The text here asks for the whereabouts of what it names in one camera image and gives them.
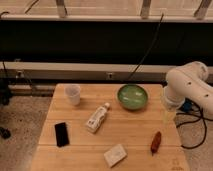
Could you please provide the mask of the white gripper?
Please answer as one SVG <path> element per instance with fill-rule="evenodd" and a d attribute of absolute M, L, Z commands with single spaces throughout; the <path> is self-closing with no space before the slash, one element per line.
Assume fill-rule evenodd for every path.
<path fill-rule="evenodd" d="M 163 122 L 165 124 L 173 122 L 174 117 L 176 115 L 176 108 L 175 108 L 174 104 L 170 100 L 168 100 L 166 97 L 162 98 L 162 104 L 165 107 Z"/>

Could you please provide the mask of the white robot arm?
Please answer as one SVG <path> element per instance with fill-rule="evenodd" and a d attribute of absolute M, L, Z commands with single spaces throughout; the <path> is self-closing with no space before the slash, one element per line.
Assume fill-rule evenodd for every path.
<path fill-rule="evenodd" d="M 213 114 L 213 87 L 206 83 L 208 76 L 208 67 L 199 61 L 174 67 L 167 72 L 167 85 L 161 94 L 165 124 L 174 119 L 185 99 L 190 99 L 208 114 Z"/>

